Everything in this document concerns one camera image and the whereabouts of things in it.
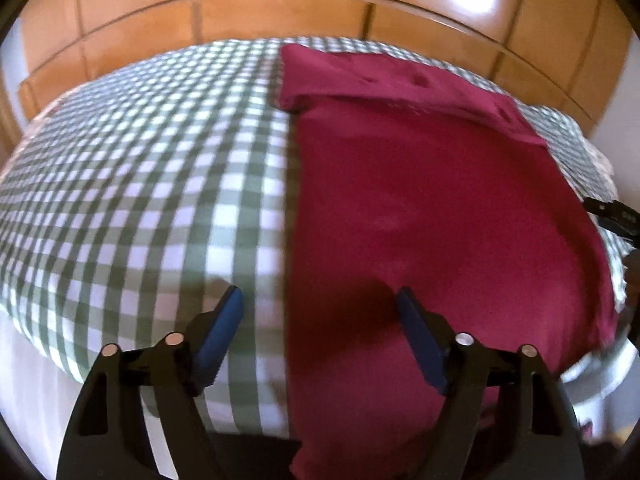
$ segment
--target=red t-shirt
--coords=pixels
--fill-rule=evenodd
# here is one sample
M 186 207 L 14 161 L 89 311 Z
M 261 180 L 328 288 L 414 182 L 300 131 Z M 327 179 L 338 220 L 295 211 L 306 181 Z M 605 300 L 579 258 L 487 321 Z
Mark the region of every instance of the red t-shirt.
M 425 452 L 443 399 L 394 294 L 561 372 L 616 325 L 596 227 L 514 101 L 378 54 L 282 49 L 300 112 L 288 289 L 289 413 L 304 480 L 389 480 Z

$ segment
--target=green and white checkered sheet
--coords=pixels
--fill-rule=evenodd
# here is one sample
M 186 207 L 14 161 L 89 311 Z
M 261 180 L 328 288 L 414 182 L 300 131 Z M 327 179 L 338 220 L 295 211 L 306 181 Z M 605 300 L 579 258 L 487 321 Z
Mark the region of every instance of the green and white checkered sheet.
M 449 64 L 345 38 L 217 41 L 79 88 L 0 177 L 0 306 L 76 380 L 104 344 L 152 345 L 233 283 L 244 320 L 198 408 L 215 431 L 290 435 L 284 289 L 299 160 L 273 104 L 291 42 L 384 52 L 502 92 Z M 614 198 L 575 121 L 519 106 L 578 195 Z M 621 301 L 626 246 L 602 235 Z

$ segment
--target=white wall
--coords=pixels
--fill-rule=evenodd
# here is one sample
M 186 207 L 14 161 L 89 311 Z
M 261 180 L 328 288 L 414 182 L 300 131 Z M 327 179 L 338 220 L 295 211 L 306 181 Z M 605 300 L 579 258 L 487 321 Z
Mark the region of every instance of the white wall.
M 7 37 L 0 46 L 0 64 L 2 65 L 2 77 L 4 87 L 9 95 L 11 108 L 14 110 L 15 119 L 18 125 L 24 130 L 28 121 L 24 116 L 20 101 L 18 100 L 18 85 L 27 79 L 29 72 L 27 63 L 24 60 L 24 47 L 22 45 L 22 34 L 20 33 L 20 18 L 9 30 Z
M 618 87 L 591 141 L 613 163 L 622 202 L 640 210 L 640 40 L 636 35 Z

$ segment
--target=wooden headboard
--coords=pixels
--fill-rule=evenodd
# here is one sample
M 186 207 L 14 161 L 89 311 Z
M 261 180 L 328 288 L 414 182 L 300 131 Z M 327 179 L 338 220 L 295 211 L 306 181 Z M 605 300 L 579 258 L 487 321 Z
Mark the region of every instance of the wooden headboard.
M 607 107 L 631 26 L 614 0 L 30 0 L 21 14 L 28 117 L 137 60 L 226 38 L 384 41 L 492 79 L 585 132 Z

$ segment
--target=metal screw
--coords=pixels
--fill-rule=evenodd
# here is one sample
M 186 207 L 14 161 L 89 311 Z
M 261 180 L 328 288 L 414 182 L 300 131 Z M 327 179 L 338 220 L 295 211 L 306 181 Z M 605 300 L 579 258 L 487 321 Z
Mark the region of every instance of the metal screw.
M 456 335 L 456 342 L 458 344 L 461 344 L 462 346 L 471 346 L 473 343 L 476 342 L 476 340 L 471 334 L 468 334 L 466 332 L 460 332 L 459 334 Z
M 538 355 L 538 350 L 536 350 L 536 347 L 532 345 L 524 345 L 520 351 L 527 357 L 535 357 Z
M 164 338 L 164 342 L 169 346 L 179 345 L 184 341 L 184 336 L 180 332 L 171 332 L 167 337 Z
M 102 352 L 100 352 L 105 357 L 111 357 L 118 352 L 118 345 L 114 345 L 110 343 L 102 347 Z

